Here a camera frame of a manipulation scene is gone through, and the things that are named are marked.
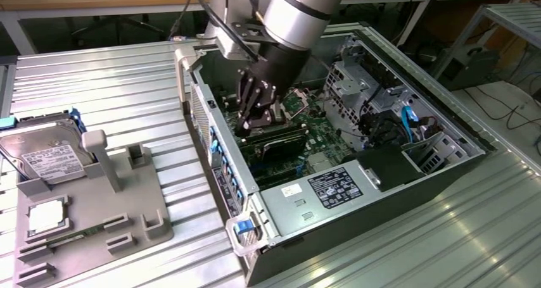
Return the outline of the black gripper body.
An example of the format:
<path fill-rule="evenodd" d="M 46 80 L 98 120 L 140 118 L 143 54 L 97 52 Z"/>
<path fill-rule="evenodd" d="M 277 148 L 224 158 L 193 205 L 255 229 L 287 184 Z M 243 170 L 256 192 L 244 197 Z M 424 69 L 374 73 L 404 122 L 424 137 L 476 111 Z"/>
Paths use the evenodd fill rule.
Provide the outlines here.
<path fill-rule="evenodd" d="M 259 59 L 248 66 L 248 72 L 256 80 L 267 82 L 276 89 L 288 89 L 310 55 L 310 50 L 296 50 L 283 44 L 263 43 L 257 51 Z"/>

